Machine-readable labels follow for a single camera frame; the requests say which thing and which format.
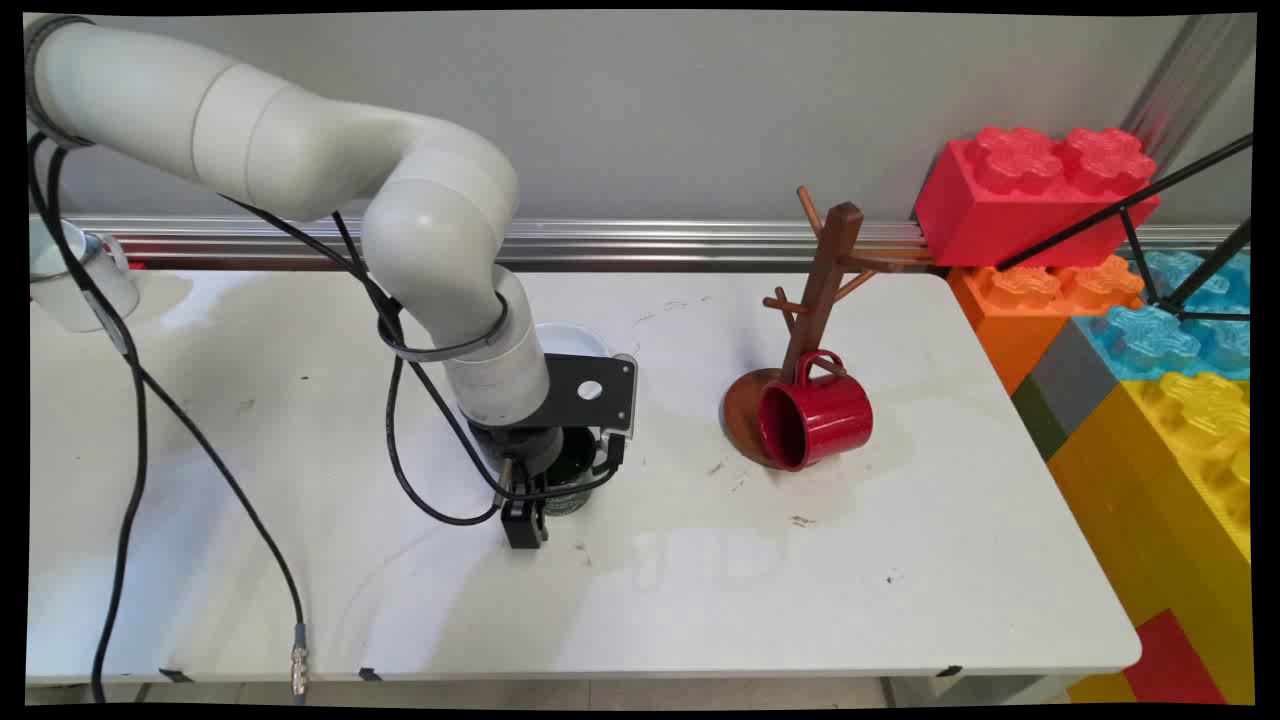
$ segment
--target cable connector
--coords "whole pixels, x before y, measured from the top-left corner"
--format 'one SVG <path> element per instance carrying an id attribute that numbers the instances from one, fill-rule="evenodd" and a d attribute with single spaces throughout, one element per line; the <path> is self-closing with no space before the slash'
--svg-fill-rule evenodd
<path id="1" fill-rule="evenodd" d="M 297 624 L 293 626 L 293 653 L 289 666 L 289 678 L 293 684 L 293 705 L 307 703 L 307 626 Z"/>

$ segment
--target white wall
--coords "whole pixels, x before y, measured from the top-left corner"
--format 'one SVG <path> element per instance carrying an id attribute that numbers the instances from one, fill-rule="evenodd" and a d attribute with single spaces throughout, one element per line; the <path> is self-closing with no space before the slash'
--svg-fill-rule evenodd
<path id="1" fill-rule="evenodd" d="M 303 87 L 439 115 L 509 156 L 520 215 L 902 220 L 941 145 L 1120 123 L 1184 17 L 531 10 L 118 18 Z M 72 213 L 236 214 L 96 147 Z"/>

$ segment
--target orange lego brick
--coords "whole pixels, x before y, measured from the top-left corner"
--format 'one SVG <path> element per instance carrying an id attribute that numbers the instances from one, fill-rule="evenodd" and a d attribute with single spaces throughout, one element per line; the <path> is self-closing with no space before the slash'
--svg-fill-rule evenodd
<path id="1" fill-rule="evenodd" d="M 1128 306 L 1143 288 L 1117 255 L 1093 268 L 956 268 L 947 282 L 1010 396 L 1068 318 Z"/>

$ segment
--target white table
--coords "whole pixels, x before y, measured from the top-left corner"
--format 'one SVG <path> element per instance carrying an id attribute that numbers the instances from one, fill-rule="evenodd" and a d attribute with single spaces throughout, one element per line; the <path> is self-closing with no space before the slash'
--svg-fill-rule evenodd
<path id="1" fill-rule="evenodd" d="M 777 365 L 760 306 L 804 275 L 524 274 L 535 319 L 640 364 L 626 464 L 512 551 L 445 527 L 387 459 L 389 351 L 338 273 L 141 273 L 145 365 L 237 474 L 297 577 L 316 679 L 1084 675 L 1138 638 L 946 283 L 878 277 L 824 346 L 876 411 L 870 442 L 803 474 L 739 456 L 719 401 Z M 428 342 L 420 333 L 410 341 Z M 447 392 L 439 368 L 430 370 Z M 293 615 L 221 477 L 155 398 L 148 486 L 109 680 L 282 680 Z M 438 507 L 493 492 L 407 377 L 399 448 Z M 27 682 L 83 682 L 134 471 L 129 374 L 102 333 L 31 309 Z"/>

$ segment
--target red mug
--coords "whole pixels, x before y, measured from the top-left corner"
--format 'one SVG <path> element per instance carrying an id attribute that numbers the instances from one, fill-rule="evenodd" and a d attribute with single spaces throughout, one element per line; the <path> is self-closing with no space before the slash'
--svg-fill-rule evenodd
<path id="1" fill-rule="evenodd" d="M 829 350 L 806 352 L 796 364 L 795 383 L 773 380 L 760 395 L 764 450 L 783 470 L 861 447 L 872 437 L 872 404 L 852 375 L 809 379 L 814 359 L 822 355 L 845 366 Z"/>

